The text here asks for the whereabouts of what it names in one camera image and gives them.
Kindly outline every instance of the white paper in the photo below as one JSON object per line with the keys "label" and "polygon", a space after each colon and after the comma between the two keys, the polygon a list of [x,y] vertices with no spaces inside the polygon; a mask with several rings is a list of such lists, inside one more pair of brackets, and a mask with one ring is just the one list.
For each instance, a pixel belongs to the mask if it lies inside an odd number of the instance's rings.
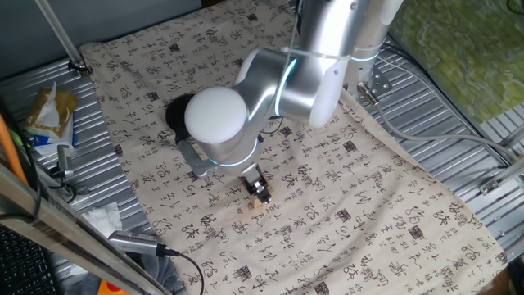
{"label": "white paper", "polygon": [[58,127],[60,117],[56,109],[56,82],[53,84],[51,92],[47,96],[47,101],[43,104],[42,110],[38,115],[35,123],[47,127]]}

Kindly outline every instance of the tablecloth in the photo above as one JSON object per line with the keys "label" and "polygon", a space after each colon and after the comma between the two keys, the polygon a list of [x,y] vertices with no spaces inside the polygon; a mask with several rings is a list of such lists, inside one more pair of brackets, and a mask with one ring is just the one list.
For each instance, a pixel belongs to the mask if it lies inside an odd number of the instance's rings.
{"label": "tablecloth", "polygon": [[[115,152],[156,234],[197,261],[206,293],[480,290],[505,267],[501,247],[345,91],[322,129],[284,120],[263,135],[269,205],[235,177],[191,172],[165,123],[169,102],[231,85],[250,50],[288,44],[293,22],[283,0],[232,0],[83,47]],[[193,266],[174,264],[197,294]]]}

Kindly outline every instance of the cable connector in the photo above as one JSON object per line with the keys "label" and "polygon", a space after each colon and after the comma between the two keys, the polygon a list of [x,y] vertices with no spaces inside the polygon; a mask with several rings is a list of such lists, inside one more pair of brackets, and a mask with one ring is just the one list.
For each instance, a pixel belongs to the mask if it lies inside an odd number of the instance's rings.
{"label": "cable connector", "polygon": [[369,89],[366,83],[360,82],[357,85],[357,90],[359,90],[360,94],[362,94],[368,100],[370,105],[375,107],[380,103],[377,96],[371,92],[371,89]]}

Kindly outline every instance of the metal frame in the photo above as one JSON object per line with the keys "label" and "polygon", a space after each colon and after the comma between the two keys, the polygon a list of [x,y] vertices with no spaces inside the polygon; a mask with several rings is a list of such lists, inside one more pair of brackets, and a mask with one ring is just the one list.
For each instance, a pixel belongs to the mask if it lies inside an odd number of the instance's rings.
{"label": "metal frame", "polygon": [[85,69],[86,66],[84,64],[84,59],[82,58],[82,55],[69,38],[69,35],[62,26],[61,22],[58,20],[58,17],[51,8],[51,5],[49,5],[49,2],[47,0],[34,1],[42,11],[43,16],[46,17],[47,22],[51,26],[52,30],[55,32],[56,36],[60,40],[60,43],[67,52],[67,55],[69,55],[69,58],[71,59],[71,63],[73,64],[73,66],[78,69]]}

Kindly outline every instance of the gray cable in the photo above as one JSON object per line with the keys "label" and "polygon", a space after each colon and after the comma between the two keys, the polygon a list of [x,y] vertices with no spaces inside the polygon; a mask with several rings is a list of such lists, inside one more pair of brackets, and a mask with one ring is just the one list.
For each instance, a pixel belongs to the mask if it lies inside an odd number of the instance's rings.
{"label": "gray cable", "polygon": [[515,156],[511,151],[509,151],[507,148],[501,146],[498,143],[494,143],[488,139],[478,137],[475,135],[469,135],[469,134],[442,134],[437,136],[413,136],[413,135],[407,135],[399,131],[393,124],[387,119],[386,114],[384,114],[384,111],[380,107],[380,104],[377,104],[375,108],[378,111],[378,115],[384,120],[384,123],[386,123],[387,127],[396,135],[400,136],[401,138],[409,139],[409,140],[416,140],[416,141],[431,141],[431,140],[445,140],[450,138],[456,138],[456,139],[468,139],[472,140],[478,143],[484,143],[489,145],[492,148],[495,148],[499,150],[500,152],[505,153],[506,155],[510,156],[514,161],[519,161],[518,157]]}

